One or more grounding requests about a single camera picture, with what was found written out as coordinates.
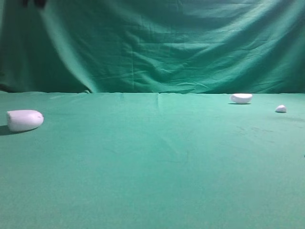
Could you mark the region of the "dark gripper at top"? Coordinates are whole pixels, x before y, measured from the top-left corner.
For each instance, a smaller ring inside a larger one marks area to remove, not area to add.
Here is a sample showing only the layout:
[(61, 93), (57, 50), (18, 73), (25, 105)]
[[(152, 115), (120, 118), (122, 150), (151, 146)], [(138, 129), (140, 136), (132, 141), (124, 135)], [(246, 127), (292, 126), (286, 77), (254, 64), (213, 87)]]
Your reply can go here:
[[(30, 2), (31, 0), (21, 0), (23, 7), (27, 7)], [(47, 2), (48, 2), (47, 0), (33, 0), (34, 6), (37, 7), (38, 9), (44, 9)]]

